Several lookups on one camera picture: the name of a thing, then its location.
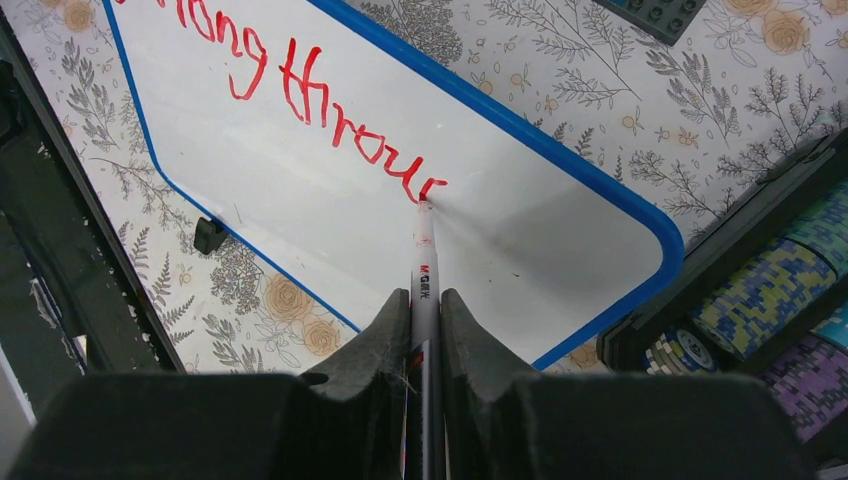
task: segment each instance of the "floral wallpaper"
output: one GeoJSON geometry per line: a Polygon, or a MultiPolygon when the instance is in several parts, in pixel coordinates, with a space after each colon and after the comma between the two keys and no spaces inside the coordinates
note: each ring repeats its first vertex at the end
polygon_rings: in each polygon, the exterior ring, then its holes
{"type": "MultiPolygon", "coordinates": [[[[300,372],[353,335],[250,250],[191,248],[106,0],[0,0],[190,372],[300,372]]],[[[349,3],[665,211],[685,238],[804,141],[848,127],[848,0],[708,0],[668,47],[590,0],[349,3]]],[[[552,372],[603,371],[590,342],[552,372]]]]}

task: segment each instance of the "red handwritten text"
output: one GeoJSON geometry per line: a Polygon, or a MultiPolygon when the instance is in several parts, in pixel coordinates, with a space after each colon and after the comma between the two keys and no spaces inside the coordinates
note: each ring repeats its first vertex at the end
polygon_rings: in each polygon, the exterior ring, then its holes
{"type": "MultiPolygon", "coordinates": [[[[126,0],[114,1],[118,5],[122,5],[126,0]]],[[[221,44],[224,43],[227,39],[227,34],[229,34],[230,51],[233,57],[241,58],[247,53],[247,56],[256,62],[256,72],[244,94],[236,92],[235,80],[232,75],[229,75],[230,94],[232,97],[236,100],[250,100],[259,87],[262,77],[265,74],[265,69],[268,66],[268,51],[259,39],[259,34],[253,28],[245,27],[241,31],[241,43],[239,43],[239,30],[235,22],[220,10],[215,13],[213,22],[206,8],[205,0],[175,0],[177,18],[183,28],[188,28],[185,15],[186,6],[184,5],[186,1],[188,1],[188,15],[192,23],[194,23],[197,33],[210,42],[221,44]]],[[[160,7],[166,7],[166,0],[156,0],[156,2],[160,7]]],[[[320,47],[312,47],[306,57],[302,71],[298,73],[294,66],[295,56],[297,54],[297,40],[292,38],[289,41],[288,51],[286,52],[286,63],[285,65],[280,65],[279,68],[283,74],[283,96],[294,116],[305,125],[312,125],[310,94],[314,93],[320,96],[321,110],[319,115],[321,118],[321,128],[327,128],[330,86],[312,79],[312,69],[321,52],[320,47]]],[[[418,203],[419,199],[426,198],[433,187],[443,187],[448,184],[445,180],[430,177],[424,181],[418,191],[418,195],[413,194],[410,185],[418,171],[424,165],[424,158],[420,156],[415,157],[412,163],[405,169],[398,167],[395,165],[395,162],[398,160],[400,152],[387,143],[384,135],[369,131],[365,124],[356,126],[355,122],[345,116],[344,108],[338,103],[333,103],[333,109],[336,112],[336,122],[333,127],[333,148],[341,147],[345,132],[349,131],[353,137],[353,145],[359,151],[362,158],[371,165],[375,165],[378,161],[382,160],[383,155],[388,152],[388,156],[383,163],[383,171],[390,177],[400,179],[401,186],[407,198],[413,203],[418,203]]]]}

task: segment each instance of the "blue poker chip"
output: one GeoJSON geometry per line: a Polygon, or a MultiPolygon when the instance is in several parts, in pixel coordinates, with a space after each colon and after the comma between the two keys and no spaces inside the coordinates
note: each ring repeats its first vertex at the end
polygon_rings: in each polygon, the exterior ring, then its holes
{"type": "Polygon", "coordinates": [[[804,212],[799,220],[808,218],[815,218],[816,221],[829,225],[833,230],[841,233],[842,229],[848,226],[848,206],[832,201],[820,202],[804,212]]]}
{"type": "Polygon", "coordinates": [[[680,362],[690,371],[707,373],[719,371],[718,364],[707,347],[688,330],[672,328],[663,336],[680,362]]]}
{"type": "Polygon", "coordinates": [[[802,217],[781,234],[823,258],[838,278],[848,274],[848,225],[831,225],[817,217],[802,217]]]}
{"type": "Polygon", "coordinates": [[[695,325],[701,329],[702,332],[706,333],[716,345],[721,347],[723,350],[728,351],[730,353],[736,353],[736,349],[733,345],[723,336],[718,333],[718,330],[714,329],[711,325],[707,324],[705,321],[701,320],[700,315],[693,315],[692,321],[695,322],[695,325]]]}
{"type": "Polygon", "coordinates": [[[848,302],[837,308],[827,320],[818,324],[813,333],[848,349],[848,302]]]}

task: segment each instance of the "white board surface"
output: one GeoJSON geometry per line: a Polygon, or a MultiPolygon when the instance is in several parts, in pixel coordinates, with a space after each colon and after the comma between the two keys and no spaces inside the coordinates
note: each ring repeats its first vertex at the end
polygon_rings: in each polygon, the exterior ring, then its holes
{"type": "Polygon", "coordinates": [[[442,288],[537,367],[677,274],[664,214],[341,1],[110,1],[161,173],[359,329],[428,180],[442,288]]]}

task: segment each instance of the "red marker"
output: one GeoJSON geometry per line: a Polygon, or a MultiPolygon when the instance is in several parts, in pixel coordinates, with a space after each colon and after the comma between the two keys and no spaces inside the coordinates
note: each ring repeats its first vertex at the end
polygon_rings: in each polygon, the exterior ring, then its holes
{"type": "Polygon", "coordinates": [[[406,414],[405,480],[445,478],[445,430],[439,365],[439,263],[427,195],[418,198],[412,238],[412,353],[406,414]]]}

